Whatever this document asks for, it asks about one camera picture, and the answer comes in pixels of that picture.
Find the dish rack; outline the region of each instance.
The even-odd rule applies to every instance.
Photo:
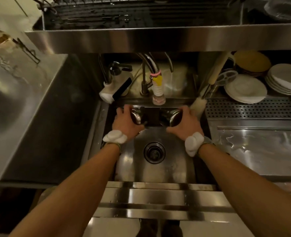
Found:
[[[206,26],[227,23],[231,0],[34,0],[34,30]]]

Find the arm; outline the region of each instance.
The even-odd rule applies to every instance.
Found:
[[[124,112],[117,109],[113,130],[120,130],[130,140],[143,129],[143,125],[132,122],[130,106],[126,105]],[[9,236],[82,236],[103,196],[119,154],[117,144],[105,145],[36,206]]]
[[[183,140],[197,131],[203,135],[197,118],[188,107],[182,109],[184,122],[167,131]],[[214,145],[204,144],[198,153],[255,236],[291,236],[291,195]]]

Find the person's left hand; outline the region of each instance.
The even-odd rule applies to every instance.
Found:
[[[144,130],[144,125],[133,123],[130,109],[132,109],[131,105],[125,105],[124,110],[117,108],[117,115],[113,123],[113,130],[119,130],[125,134],[128,137],[127,141],[133,139],[140,131]]]

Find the sink drain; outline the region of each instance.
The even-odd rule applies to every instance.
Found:
[[[143,151],[145,159],[151,164],[161,163],[165,158],[165,148],[159,142],[151,142]]]

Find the faucet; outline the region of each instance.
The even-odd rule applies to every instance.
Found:
[[[165,52],[165,55],[168,59],[168,63],[169,63],[169,68],[171,70],[171,72],[174,72],[174,66],[172,63],[171,58],[169,57],[169,55]],[[160,68],[158,66],[158,64],[156,63],[155,59],[153,58],[152,54],[150,52],[148,53],[138,53],[138,56],[142,59],[142,72],[143,72],[143,80],[141,82],[141,91],[140,94],[142,96],[148,96],[149,95],[149,88],[153,85],[152,83],[152,74],[153,75],[159,75],[161,73]],[[146,81],[145,80],[145,65],[148,66],[150,72],[151,72],[151,77],[150,77],[150,81]]]

